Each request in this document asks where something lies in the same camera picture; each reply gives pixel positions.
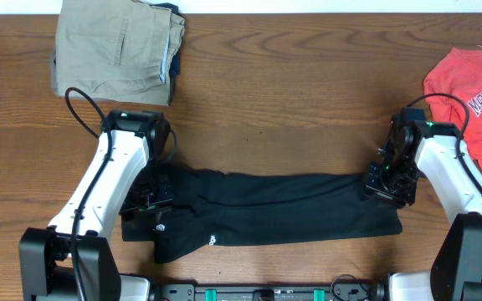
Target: wood grain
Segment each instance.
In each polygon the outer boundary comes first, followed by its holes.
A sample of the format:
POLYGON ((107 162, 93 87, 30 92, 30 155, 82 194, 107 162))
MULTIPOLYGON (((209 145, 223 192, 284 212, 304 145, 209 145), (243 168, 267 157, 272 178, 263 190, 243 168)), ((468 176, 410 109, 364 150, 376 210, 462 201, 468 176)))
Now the wood grain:
MULTIPOLYGON (((20 299, 23 231, 47 225, 96 147, 50 90, 56 26, 57 16, 0 16, 0 300, 20 299)), ((428 71, 451 47, 478 44, 482 14, 189 15, 172 105, 100 106, 164 111, 176 160, 195 168, 364 172, 428 71)), ((99 124, 87 104, 74 106, 99 124)), ((112 250, 122 273, 163 282, 329 283, 429 269, 449 225, 428 182, 399 216, 397 236, 203 247, 165 265, 152 263, 153 243, 122 243, 117 227, 112 250)))

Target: red jersey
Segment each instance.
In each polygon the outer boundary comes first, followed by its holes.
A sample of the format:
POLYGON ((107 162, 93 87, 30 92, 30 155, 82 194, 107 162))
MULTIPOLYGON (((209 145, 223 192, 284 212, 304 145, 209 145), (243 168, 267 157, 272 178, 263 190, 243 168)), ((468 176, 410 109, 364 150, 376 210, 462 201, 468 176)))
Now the red jersey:
MULTIPOLYGON (((482 170, 482 50, 453 48, 427 75, 423 89, 425 94, 453 94, 468 105, 469 123, 464 140, 482 170)), ((462 129, 465 114, 461 105, 445 97, 434 96, 426 100, 435 121, 453 122, 462 129)))

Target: folded gray clothing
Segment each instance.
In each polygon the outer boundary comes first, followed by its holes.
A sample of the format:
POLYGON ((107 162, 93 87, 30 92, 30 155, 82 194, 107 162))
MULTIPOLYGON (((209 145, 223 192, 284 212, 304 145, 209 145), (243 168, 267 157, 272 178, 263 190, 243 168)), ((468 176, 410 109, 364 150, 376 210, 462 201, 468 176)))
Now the folded gray clothing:
POLYGON ((60 96, 77 87, 97 99, 168 105, 165 73, 184 23, 168 8, 131 0, 64 0, 52 87, 60 96))

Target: black fabric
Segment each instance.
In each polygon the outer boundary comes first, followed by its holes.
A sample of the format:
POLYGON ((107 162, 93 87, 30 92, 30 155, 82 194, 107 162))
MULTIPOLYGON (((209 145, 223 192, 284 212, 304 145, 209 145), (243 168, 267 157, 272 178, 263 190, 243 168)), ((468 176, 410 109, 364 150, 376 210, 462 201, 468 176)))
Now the black fabric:
MULTIPOLYGON (((157 6, 160 8, 170 8, 172 13, 182 16, 180 14, 180 10, 178 7, 174 4, 171 3, 159 3, 159 4, 154 4, 153 6, 157 6)), ((171 61, 171 68, 168 70, 168 73, 170 74, 171 78, 175 78, 180 74, 180 51, 178 50, 176 54, 172 57, 171 61)))
POLYGON ((209 244, 311 242, 399 234, 394 208, 362 198, 359 176, 248 176, 165 164, 175 194, 159 222, 155 261, 168 263, 209 244))

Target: black cable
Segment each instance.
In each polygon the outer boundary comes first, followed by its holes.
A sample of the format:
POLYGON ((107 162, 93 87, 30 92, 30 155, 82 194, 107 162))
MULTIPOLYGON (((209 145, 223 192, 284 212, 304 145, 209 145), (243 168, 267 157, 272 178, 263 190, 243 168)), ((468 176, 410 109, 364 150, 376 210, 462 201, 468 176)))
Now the black cable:
POLYGON ((87 199, 89 198, 90 193, 94 189, 94 186, 96 185, 96 182, 98 179, 100 179, 101 173, 107 166, 107 163, 109 163, 110 157, 111 157, 111 152, 113 149, 113 138, 110 133, 110 126, 109 123, 107 122, 107 119, 105 118, 105 115, 102 113, 100 107, 83 91, 77 88, 68 88, 66 90, 66 93, 64 94, 64 98, 66 99, 66 105, 68 105, 68 109, 70 112, 72 112, 72 115, 79 121, 79 123, 86 129, 88 130, 94 137, 98 138, 98 135, 90 129, 89 126, 81 118, 75 113, 74 108, 72 108, 72 105, 70 104, 69 100, 69 94, 70 92, 75 91, 79 94, 81 94, 85 99, 87 99, 90 104, 96 109, 96 112, 98 112, 98 115, 101 118, 101 121, 103 121, 103 124, 105 126, 105 132, 107 134, 107 152, 104 156, 103 162, 101 162, 101 166, 96 172, 94 178, 90 182, 89 187, 87 188, 85 194, 83 195, 83 198, 81 199, 81 202, 79 202, 79 205, 77 209, 74 211, 74 223, 72 224, 72 235, 70 238, 70 253, 72 254, 72 264, 74 265, 74 274, 75 274, 75 282, 77 283, 77 288, 79 291, 79 294, 81 295, 81 299, 83 301, 86 301, 86 295, 85 295, 85 288, 83 286, 83 279, 81 277, 81 271, 79 269, 79 254, 77 252, 77 228, 79 226, 79 221, 81 220, 83 216, 83 210, 85 209, 85 203, 87 202, 87 199))
MULTIPOLYGON (((350 278, 353 278, 354 280, 357 280, 356 277, 350 275, 350 274, 342 274, 338 277, 336 277, 336 279, 334 279, 334 281, 332 281, 332 284, 331 284, 331 293, 334 295, 334 297, 336 297, 338 299, 338 301, 345 301, 344 299, 340 298, 340 296, 338 296, 335 292, 334 292, 334 283, 336 283, 336 281, 338 281, 340 278, 342 277, 350 277, 350 278)), ((358 301, 364 301, 364 300, 368 300, 369 299, 369 291, 367 290, 367 288, 365 288, 361 283, 356 283, 358 285, 360 285, 361 289, 364 290, 364 292, 367 293, 367 297, 365 298, 361 298, 361 299, 358 299, 358 301)))
POLYGON ((177 138, 176 138, 176 133, 174 132, 174 130, 171 129, 171 133, 172 133, 172 137, 174 138, 174 150, 171 151, 170 154, 168 154, 168 157, 165 158, 165 160, 162 160, 161 161, 161 164, 165 164, 165 163, 168 163, 172 160, 172 158, 174 158, 174 155, 176 154, 177 152, 177 138))
POLYGON ((482 186, 479 184, 479 182, 477 181, 475 176, 472 174, 472 171, 468 168, 468 165, 466 164, 466 162, 464 162, 465 153, 460 151, 460 142, 464 138, 464 132, 466 131, 466 128, 468 127, 468 121, 469 121, 469 109, 468 109, 468 107, 466 106, 466 104, 460 98, 458 98, 457 96, 451 95, 451 94, 447 94, 447 93, 431 93, 431 94, 423 95, 423 96, 417 98, 416 100, 414 100, 409 105, 407 105, 407 107, 413 106, 417 102, 419 102, 420 100, 426 99, 426 98, 431 97, 431 96, 448 97, 450 99, 456 100, 460 105, 462 105, 462 107, 464 109, 464 112, 466 114, 466 117, 464 118, 462 130, 460 131, 459 136, 457 137, 457 141, 455 142, 455 152, 456 152, 457 158, 459 159, 460 165, 464 168, 464 171, 466 172, 466 175, 468 175, 469 179, 472 181, 472 183, 474 183, 475 187, 477 188, 477 190, 479 191, 479 193, 482 196, 482 186))

